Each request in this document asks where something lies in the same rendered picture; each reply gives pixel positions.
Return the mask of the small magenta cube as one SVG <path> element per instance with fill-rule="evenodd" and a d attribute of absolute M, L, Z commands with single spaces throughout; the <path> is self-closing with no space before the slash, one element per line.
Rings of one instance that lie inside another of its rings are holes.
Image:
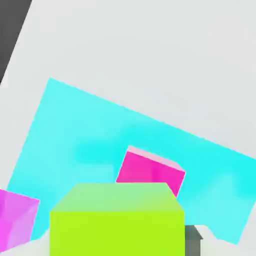
<path fill-rule="evenodd" d="M 178 163 L 130 145 L 116 182 L 166 183 L 177 197 L 185 175 L 186 172 Z"/>

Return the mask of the large cyan box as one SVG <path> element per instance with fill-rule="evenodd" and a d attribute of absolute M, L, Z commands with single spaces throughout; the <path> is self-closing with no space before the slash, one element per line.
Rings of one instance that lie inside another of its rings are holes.
<path fill-rule="evenodd" d="M 128 146 L 186 172 L 178 193 L 187 225 L 237 244 L 256 202 L 256 159 L 55 79 L 49 79 L 7 189 L 40 201 L 31 238 L 79 182 L 116 180 Z"/>

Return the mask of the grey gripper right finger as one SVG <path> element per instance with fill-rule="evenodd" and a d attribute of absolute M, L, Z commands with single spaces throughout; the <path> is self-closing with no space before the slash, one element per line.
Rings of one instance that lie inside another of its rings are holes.
<path fill-rule="evenodd" d="M 248 256 L 248 250 L 217 239 L 205 225 L 186 225 L 185 256 Z"/>

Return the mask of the small lime green cube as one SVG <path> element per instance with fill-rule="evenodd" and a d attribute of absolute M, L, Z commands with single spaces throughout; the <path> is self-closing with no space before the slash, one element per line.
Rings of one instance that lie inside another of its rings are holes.
<path fill-rule="evenodd" d="M 49 256 L 185 256 L 184 219 L 165 183 L 79 183 L 50 211 Z"/>

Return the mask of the small violet cube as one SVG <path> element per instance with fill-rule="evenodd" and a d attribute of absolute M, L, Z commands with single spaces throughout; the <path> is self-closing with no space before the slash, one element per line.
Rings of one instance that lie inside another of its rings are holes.
<path fill-rule="evenodd" d="M 30 241 L 40 200 L 0 189 L 0 253 Z"/>

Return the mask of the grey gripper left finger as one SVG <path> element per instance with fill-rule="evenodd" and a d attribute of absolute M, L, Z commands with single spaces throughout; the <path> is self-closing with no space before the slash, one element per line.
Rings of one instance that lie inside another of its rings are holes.
<path fill-rule="evenodd" d="M 50 256 L 50 230 L 39 239 L 4 251 L 3 256 Z"/>

